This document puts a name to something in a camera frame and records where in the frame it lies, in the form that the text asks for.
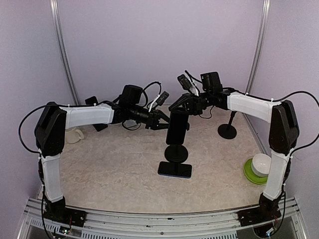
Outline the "white folding phone stand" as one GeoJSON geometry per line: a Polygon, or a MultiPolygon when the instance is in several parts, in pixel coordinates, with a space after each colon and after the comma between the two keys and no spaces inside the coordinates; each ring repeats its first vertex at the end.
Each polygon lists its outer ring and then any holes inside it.
{"type": "Polygon", "coordinates": [[[139,124],[135,120],[130,119],[130,120],[125,121],[124,125],[127,128],[134,128],[134,127],[137,127],[139,124]]]}

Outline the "black pole stand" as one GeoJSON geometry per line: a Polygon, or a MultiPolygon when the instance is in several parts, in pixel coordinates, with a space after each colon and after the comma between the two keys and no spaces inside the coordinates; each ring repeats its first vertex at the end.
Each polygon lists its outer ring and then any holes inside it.
{"type": "Polygon", "coordinates": [[[187,148],[182,145],[167,145],[167,148],[164,151],[164,156],[167,161],[172,163],[183,163],[188,158],[187,148]]]}
{"type": "Polygon", "coordinates": [[[234,139],[237,135],[236,128],[232,125],[236,112],[232,111],[229,122],[227,124],[221,124],[217,132],[224,139],[234,139]]]}

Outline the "blue phone underneath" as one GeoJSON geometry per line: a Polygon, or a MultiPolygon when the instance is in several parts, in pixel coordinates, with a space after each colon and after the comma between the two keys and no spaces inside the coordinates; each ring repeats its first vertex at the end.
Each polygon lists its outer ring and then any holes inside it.
{"type": "Polygon", "coordinates": [[[192,166],[190,164],[160,162],[158,174],[163,176],[190,178],[192,174],[192,166]]]}

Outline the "black folding phone stand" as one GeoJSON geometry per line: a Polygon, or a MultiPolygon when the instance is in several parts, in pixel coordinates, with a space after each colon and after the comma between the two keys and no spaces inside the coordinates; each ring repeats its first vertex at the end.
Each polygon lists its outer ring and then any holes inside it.
{"type": "Polygon", "coordinates": [[[94,129],[97,131],[97,132],[100,132],[104,129],[106,129],[108,127],[107,124],[103,124],[103,123],[100,123],[100,124],[94,124],[93,125],[94,129]]]}

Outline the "black phone silver case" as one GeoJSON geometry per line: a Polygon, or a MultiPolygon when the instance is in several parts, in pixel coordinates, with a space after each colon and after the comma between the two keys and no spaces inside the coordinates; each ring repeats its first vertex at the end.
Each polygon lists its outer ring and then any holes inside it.
{"type": "Polygon", "coordinates": [[[98,102],[96,96],[92,96],[92,97],[89,97],[89,98],[87,98],[87,99],[85,100],[85,104],[86,104],[87,106],[94,106],[94,105],[97,106],[97,105],[99,104],[99,102],[98,102]]]}

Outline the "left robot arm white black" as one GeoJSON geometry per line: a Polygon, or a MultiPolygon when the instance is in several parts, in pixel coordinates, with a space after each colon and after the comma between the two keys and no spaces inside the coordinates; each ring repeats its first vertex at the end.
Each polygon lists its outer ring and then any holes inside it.
{"type": "Polygon", "coordinates": [[[47,218],[61,222],[70,217],[65,206],[60,185],[59,159],[65,144],[68,129],[97,125],[98,130],[110,124],[124,124],[128,120],[144,124],[146,129],[160,130],[168,127],[169,117],[158,110],[168,98],[166,91],[160,91],[151,103],[139,106],[145,90],[135,85],[125,85],[122,93],[113,101],[98,102],[96,97],[86,99],[82,106],[65,106],[48,102],[41,106],[42,114],[35,126],[34,136],[39,155],[38,173],[43,185],[43,199],[46,202],[47,218]]]}

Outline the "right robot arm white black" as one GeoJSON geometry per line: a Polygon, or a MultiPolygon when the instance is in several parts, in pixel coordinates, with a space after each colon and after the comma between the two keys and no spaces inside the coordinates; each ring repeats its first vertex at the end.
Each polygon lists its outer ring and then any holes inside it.
{"type": "Polygon", "coordinates": [[[203,92],[198,90],[192,76],[177,77],[186,90],[168,109],[169,126],[166,135],[166,156],[176,161],[187,159],[183,146],[189,116],[199,116],[207,107],[217,107],[231,112],[240,112],[266,121],[270,125],[269,147],[271,165],[266,187],[259,199],[255,217],[265,221],[278,209],[278,201],[284,192],[288,176],[290,156],[300,134],[293,103],[288,100],[267,100],[241,93],[231,87],[223,87],[217,72],[201,74],[203,92]]]}

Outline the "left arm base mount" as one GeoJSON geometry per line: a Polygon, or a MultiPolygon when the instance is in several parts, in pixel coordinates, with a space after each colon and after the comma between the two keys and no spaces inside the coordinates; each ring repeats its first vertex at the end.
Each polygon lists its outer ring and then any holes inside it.
{"type": "Polygon", "coordinates": [[[58,211],[45,211],[44,218],[69,226],[84,227],[87,212],[83,210],[64,208],[58,211]]]}

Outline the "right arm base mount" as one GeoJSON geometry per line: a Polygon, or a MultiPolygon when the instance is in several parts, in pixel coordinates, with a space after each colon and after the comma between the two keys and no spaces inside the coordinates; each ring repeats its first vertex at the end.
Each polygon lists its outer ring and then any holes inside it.
{"type": "Polygon", "coordinates": [[[280,210],[275,210],[274,212],[263,214],[261,209],[257,207],[252,209],[240,210],[237,212],[237,215],[240,226],[245,227],[271,221],[275,218],[280,218],[282,214],[280,210]]]}

